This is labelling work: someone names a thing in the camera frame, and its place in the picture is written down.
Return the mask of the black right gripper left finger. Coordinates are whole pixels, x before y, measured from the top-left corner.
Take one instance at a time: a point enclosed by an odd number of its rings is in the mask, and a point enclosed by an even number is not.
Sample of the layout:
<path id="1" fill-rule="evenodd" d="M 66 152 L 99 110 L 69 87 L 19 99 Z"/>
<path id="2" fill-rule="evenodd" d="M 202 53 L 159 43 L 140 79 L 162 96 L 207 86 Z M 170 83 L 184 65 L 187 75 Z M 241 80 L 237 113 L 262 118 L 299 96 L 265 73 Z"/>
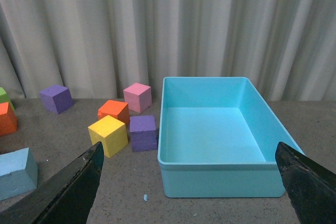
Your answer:
<path id="1" fill-rule="evenodd" d="M 86 223 L 103 167 L 94 144 L 32 193 L 1 212 L 1 223 Z"/>

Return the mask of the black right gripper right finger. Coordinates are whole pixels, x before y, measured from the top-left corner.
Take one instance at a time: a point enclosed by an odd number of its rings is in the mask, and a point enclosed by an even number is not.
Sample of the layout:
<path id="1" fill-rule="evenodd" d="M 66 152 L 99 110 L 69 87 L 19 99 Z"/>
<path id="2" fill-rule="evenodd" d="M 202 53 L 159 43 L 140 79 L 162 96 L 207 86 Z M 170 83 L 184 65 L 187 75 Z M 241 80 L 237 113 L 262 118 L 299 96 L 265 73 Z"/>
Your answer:
<path id="1" fill-rule="evenodd" d="M 284 142 L 275 159 L 300 223 L 335 223 L 335 174 Z"/>

